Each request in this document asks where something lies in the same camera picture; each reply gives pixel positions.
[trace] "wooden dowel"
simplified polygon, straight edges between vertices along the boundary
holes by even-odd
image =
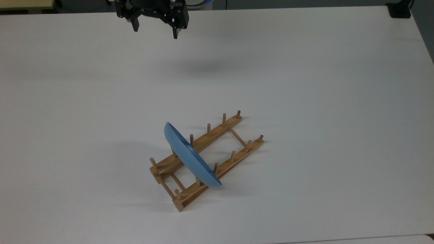
[[[241,137],[232,129],[229,129],[230,132],[235,136],[235,138],[245,147],[247,144],[241,139]]]
[[[232,154],[230,155],[230,160],[229,160],[229,162],[230,163],[233,163],[233,159],[235,158],[235,151],[232,151]]]
[[[181,191],[185,191],[185,187],[182,185],[181,181],[179,181],[178,177],[176,177],[175,174],[170,174],[173,178],[173,180],[178,184],[179,188],[181,188]]]
[[[155,162],[154,158],[150,158],[149,160],[151,161],[152,166],[154,167],[154,169],[157,170],[158,166],[157,166],[157,163]]]
[[[175,198],[175,195],[173,195],[172,191],[169,189],[169,187],[166,185],[166,182],[162,181],[161,185],[163,185],[164,189],[167,191],[167,193],[170,195],[170,197],[173,199]]]
[[[176,199],[181,200],[181,194],[179,194],[179,190],[175,189]]]
[[[215,163],[215,164],[214,164],[214,170],[213,170],[213,172],[214,172],[215,174],[217,174],[217,171],[218,171],[218,163]]]
[[[246,147],[244,148],[244,152],[248,152],[249,151],[249,148],[250,148],[250,145],[252,144],[252,140],[249,140],[248,142],[247,142],[247,145],[246,145]]]
[[[226,114],[225,114],[225,113],[223,114],[223,122],[221,123],[221,125],[222,125],[223,127],[226,126]]]
[[[177,158],[178,156],[176,155],[176,153],[173,151],[173,149],[172,149],[172,154],[173,154],[173,157],[174,158]]]
[[[194,147],[194,138],[193,138],[193,134],[190,134],[190,145],[192,147]]]

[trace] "floor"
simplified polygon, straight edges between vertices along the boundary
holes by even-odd
[[[398,2],[398,0],[227,0],[227,9],[384,6],[387,2]],[[62,8],[57,8],[58,13],[115,12],[114,4],[107,4],[106,0],[62,0],[62,3]],[[226,0],[214,0],[212,4],[213,10],[224,10]],[[415,0],[411,11],[434,62],[434,1]]]

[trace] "white table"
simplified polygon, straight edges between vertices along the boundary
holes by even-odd
[[[426,235],[394,236],[381,238],[351,239],[338,241],[303,242],[304,244],[433,244]]]
[[[0,16],[0,242],[287,243],[434,232],[434,66],[386,7]],[[241,110],[266,143],[179,213],[149,172]],[[202,154],[240,147],[226,135]],[[181,180],[194,181],[185,172]]]

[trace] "blue plate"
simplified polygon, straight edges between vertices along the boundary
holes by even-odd
[[[164,126],[164,136],[179,159],[201,182],[211,188],[221,187],[221,182],[215,173],[169,122]]]

